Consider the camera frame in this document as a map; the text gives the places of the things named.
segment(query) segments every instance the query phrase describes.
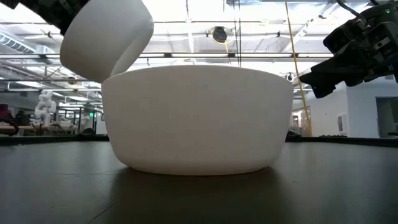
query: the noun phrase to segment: wall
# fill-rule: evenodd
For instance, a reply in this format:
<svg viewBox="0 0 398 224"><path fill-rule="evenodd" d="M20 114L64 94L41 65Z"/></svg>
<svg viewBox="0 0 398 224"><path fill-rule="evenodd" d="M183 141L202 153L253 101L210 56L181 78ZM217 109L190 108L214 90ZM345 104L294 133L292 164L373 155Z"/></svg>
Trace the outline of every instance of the wall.
<svg viewBox="0 0 398 224"><path fill-rule="evenodd" d="M15 93L0 93L0 103L8 104L12 108L24 108L34 110L38 102L38 92L27 92L27 97Z"/></svg>
<svg viewBox="0 0 398 224"><path fill-rule="evenodd" d="M378 138L376 97L398 96L398 84L384 77L347 88L350 137Z"/></svg>
<svg viewBox="0 0 398 224"><path fill-rule="evenodd" d="M321 135L339 135L337 115L341 113L348 114L348 100L345 84L341 83L337 85L334 92L324 98L316 99L313 93L310 92L307 93L306 99L307 106L310 107L312 135L314 137ZM302 102L293 104L293 110L300 108L304 108Z"/></svg>

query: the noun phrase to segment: workbench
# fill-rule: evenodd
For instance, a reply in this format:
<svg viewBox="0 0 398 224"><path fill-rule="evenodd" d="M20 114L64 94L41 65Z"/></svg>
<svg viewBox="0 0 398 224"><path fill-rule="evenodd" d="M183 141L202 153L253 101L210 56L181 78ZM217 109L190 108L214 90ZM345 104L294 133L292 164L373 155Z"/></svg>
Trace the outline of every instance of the workbench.
<svg viewBox="0 0 398 224"><path fill-rule="evenodd" d="M0 147L0 223L397 223L398 149L286 143L250 174L121 164L109 142Z"/></svg>

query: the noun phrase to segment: metal rod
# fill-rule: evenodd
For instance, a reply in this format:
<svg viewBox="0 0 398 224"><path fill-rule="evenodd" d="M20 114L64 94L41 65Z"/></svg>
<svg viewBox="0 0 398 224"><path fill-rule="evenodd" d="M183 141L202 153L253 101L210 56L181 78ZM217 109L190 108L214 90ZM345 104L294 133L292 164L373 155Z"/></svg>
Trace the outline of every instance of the metal rod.
<svg viewBox="0 0 398 224"><path fill-rule="evenodd" d="M225 23L233 23L234 21L191 21L192 23L220 23L220 22L225 22ZM264 23L262 21L242 21L244 23ZM156 24L176 24L176 23L186 23L186 21L155 21L154 23ZM0 22L0 25L49 25L46 22Z"/></svg>
<svg viewBox="0 0 398 224"><path fill-rule="evenodd" d="M46 77L51 77L55 72L59 71L63 66L60 66L59 68L57 68L54 72L52 72L49 76Z"/></svg>
<svg viewBox="0 0 398 224"><path fill-rule="evenodd" d="M99 80L70 80L70 79L34 79L34 80L23 80L23 79L0 79L0 82L99 82Z"/></svg>
<svg viewBox="0 0 398 224"><path fill-rule="evenodd" d="M76 111L73 112L73 125L75 125L75 121L76 121Z"/></svg>
<svg viewBox="0 0 398 224"><path fill-rule="evenodd" d="M80 133L80 121L81 121L81 108L79 108L79 125L77 131Z"/></svg>
<svg viewBox="0 0 398 224"><path fill-rule="evenodd" d="M93 110L93 131L95 131L95 114L96 114L97 112L95 111L95 110Z"/></svg>
<svg viewBox="0 0 398 224"><path fill-rule="evenodd" d="M155 53L154 52L154 53L141 54L139 56L139 58L180 58L180 56L175 56L175 55L186 55L184 57L190 57L190 58L201 58L202 57L201 55L215 55L214 57L216 57L216 58L237 57L235 53L230 53L231 54L230 56L222 56L222 55L219 55L219 54L224 54L224 52L218 52L218 53L200 53L200 52L199 53L189 53L189 52L182 52L182 53L159 52L159 53ZM242 56L242 58L251 58L251 57L253 57L255 55L259 55L259 57L261 57L261 55L264 55L264 54L266 54L267 57L271 57L272 54L276 54L277 55L277 54L280 54L280 52L266 52L266 53L260 53L259 52L259 53L245 53L245 54L252 55L252 56L250 56L250 57ZM312 57L312 58L317 58L316 55L327 54L327 53L326 52L325 53L311 53L311 52L300 53L300 52L297 52L296 54L306 54L306 55L309 55L309 57L311 57L311 55L314 55L314 57ZM39 57L39 56L47 57L48 55L0 54L0 59L3 59L0 62L4 62L4 60L7 60L7 59L32 59L32 57L35 58L35 57ZM55 58L59 58L59 55L51 55L51 58L49 58L49 59L55 59ZM16 64L12 64L12 63L9 63L9 62L4 62L4 63L6 65L8 65L8 66L14 66L14 67L18 66Z"/></svg>

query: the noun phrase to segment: fluorescent light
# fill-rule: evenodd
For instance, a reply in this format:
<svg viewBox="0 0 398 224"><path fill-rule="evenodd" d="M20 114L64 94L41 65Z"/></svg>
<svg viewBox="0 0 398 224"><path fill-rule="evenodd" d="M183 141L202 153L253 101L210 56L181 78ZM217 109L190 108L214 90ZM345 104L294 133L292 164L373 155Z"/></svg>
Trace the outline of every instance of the fluorescent light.
<svg viewBox="0 0 398 224"><path fill-rule="evenodd" d="M298 54L298 57L333 57L333 54Z"/></svg>
<svg viewBox="0 0 398 224"><path fill-rule="evenodd" d="M8 89L8 91L39 91L36 89Z"/></svg>
<svg viewBox="0 0 398 224"><path fill-rule="evenodd" d="M141 54L140 58L147 58L147 57L164 57L164 54Z"/></svg>
<svg viewBox="0 0 398 224"><path fill-rule="evenodd" d="M80 108L71 108L71 107L68 107L68 108L62 108L62 109L64 109L64 110L80 110Z"/></svg>
<svg viewBox="0 0 398 224"><path fill-rule="evenodd" d="M51 36L52 37L59 36L59 37L63 38L63 36L61 34L51 33ZM40 34L40 35L30 35L30 36L24 37L24 39L31 39L31 40L32 39L41 39L41 38L48 38L48 35Z"/></svg>
<svg viewBox="0 0 398 224"><path fill-rule="evenodd" d="M64 95L62 95L62 94L59 94L59 93L52 93L52 94L54 94L55 96L61 96L61 97L65 97Z"/></svg>
<svg viewBox="0 0 398 224"><path fill-rule="evenodd" d="M81 97L81 96L68 96L68 97L73 100L77 100L77 101L87 101L88 100L87 98Z"/></svg>
<svg viewBox="0 0 398 224"><path fill-rule="evenodd" d="M36 88L43 87L43 85L39 84L38 82L23 81L23 82L16 82L16 83L25 85L25 86L36 87Z"/></svg>
<svg viewBox="0 0 398 224"><path fill-rule="evenodd" d="M292 57L292 54L239 54L242 57Z"/></svg>
<svg viewBox="0 0 398 224"><path fill-rule="evenodd" d="M67 107L70 107L70 108L81 108L83 105L62 105L62 106L67 106Z"/></svg>
<svg viewBox="0 0 398 224"><path fill-rule="evenodd" d="M69 106L70 104L69 103L62 103L62 102L60 102L60 106Z"/></svg>
<svg viewBox="0 0 398 224"><path fill-rule="evenodd" d="M85 105L85 104L91 104L91 105L102 105L101 102L75 102L73 104L77 104L77 105Z"/></svg>
<svg viewBox="0 0 398 224"><path fill-rule="evenodd" d="M101 89L77 89L78 91L101 91Z"/></svg>
<svg viewBox="0 0 398 224"><path fill-rule="evenodd" d="M37 59L38 55L18 54L18 55L0 55L0 59Z"/></svg>
<svg viewBox="0 0 398 224"><path fill-rule="evenodd" d="M172 54L172 57L228 57L228 54Z"/></svg>
<svg viewBox="0 0 398 224"><path fill-rule="evenodd" d="M59 54L47 54L45 55L47 58L60 58Z"/></svg>
<svg viewBox="0 0 398 224"><path fill-rule="evenodd" d="M303 91L313 91L312 89L303 89Z"/></svg>
<svg viewBox="0 0 398 224"><path fill-rule="evenodd" d="M45 89L48 91L75 91L74 89Z"/></svg>

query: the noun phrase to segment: humanoid robot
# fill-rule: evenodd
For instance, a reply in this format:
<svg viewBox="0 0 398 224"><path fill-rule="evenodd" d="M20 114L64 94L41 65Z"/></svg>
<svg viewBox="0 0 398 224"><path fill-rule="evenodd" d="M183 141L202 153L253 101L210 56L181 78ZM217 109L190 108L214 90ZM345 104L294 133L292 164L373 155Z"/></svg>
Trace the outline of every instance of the humanoid robot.
<svg viewBox="0 0 398 224"><path fill-rule="evenodd" d="M57 106L51 100L52 91L43 90L39 95L39 102L35 107L34 126L50 126L51 113L55 113Z"/></svg>

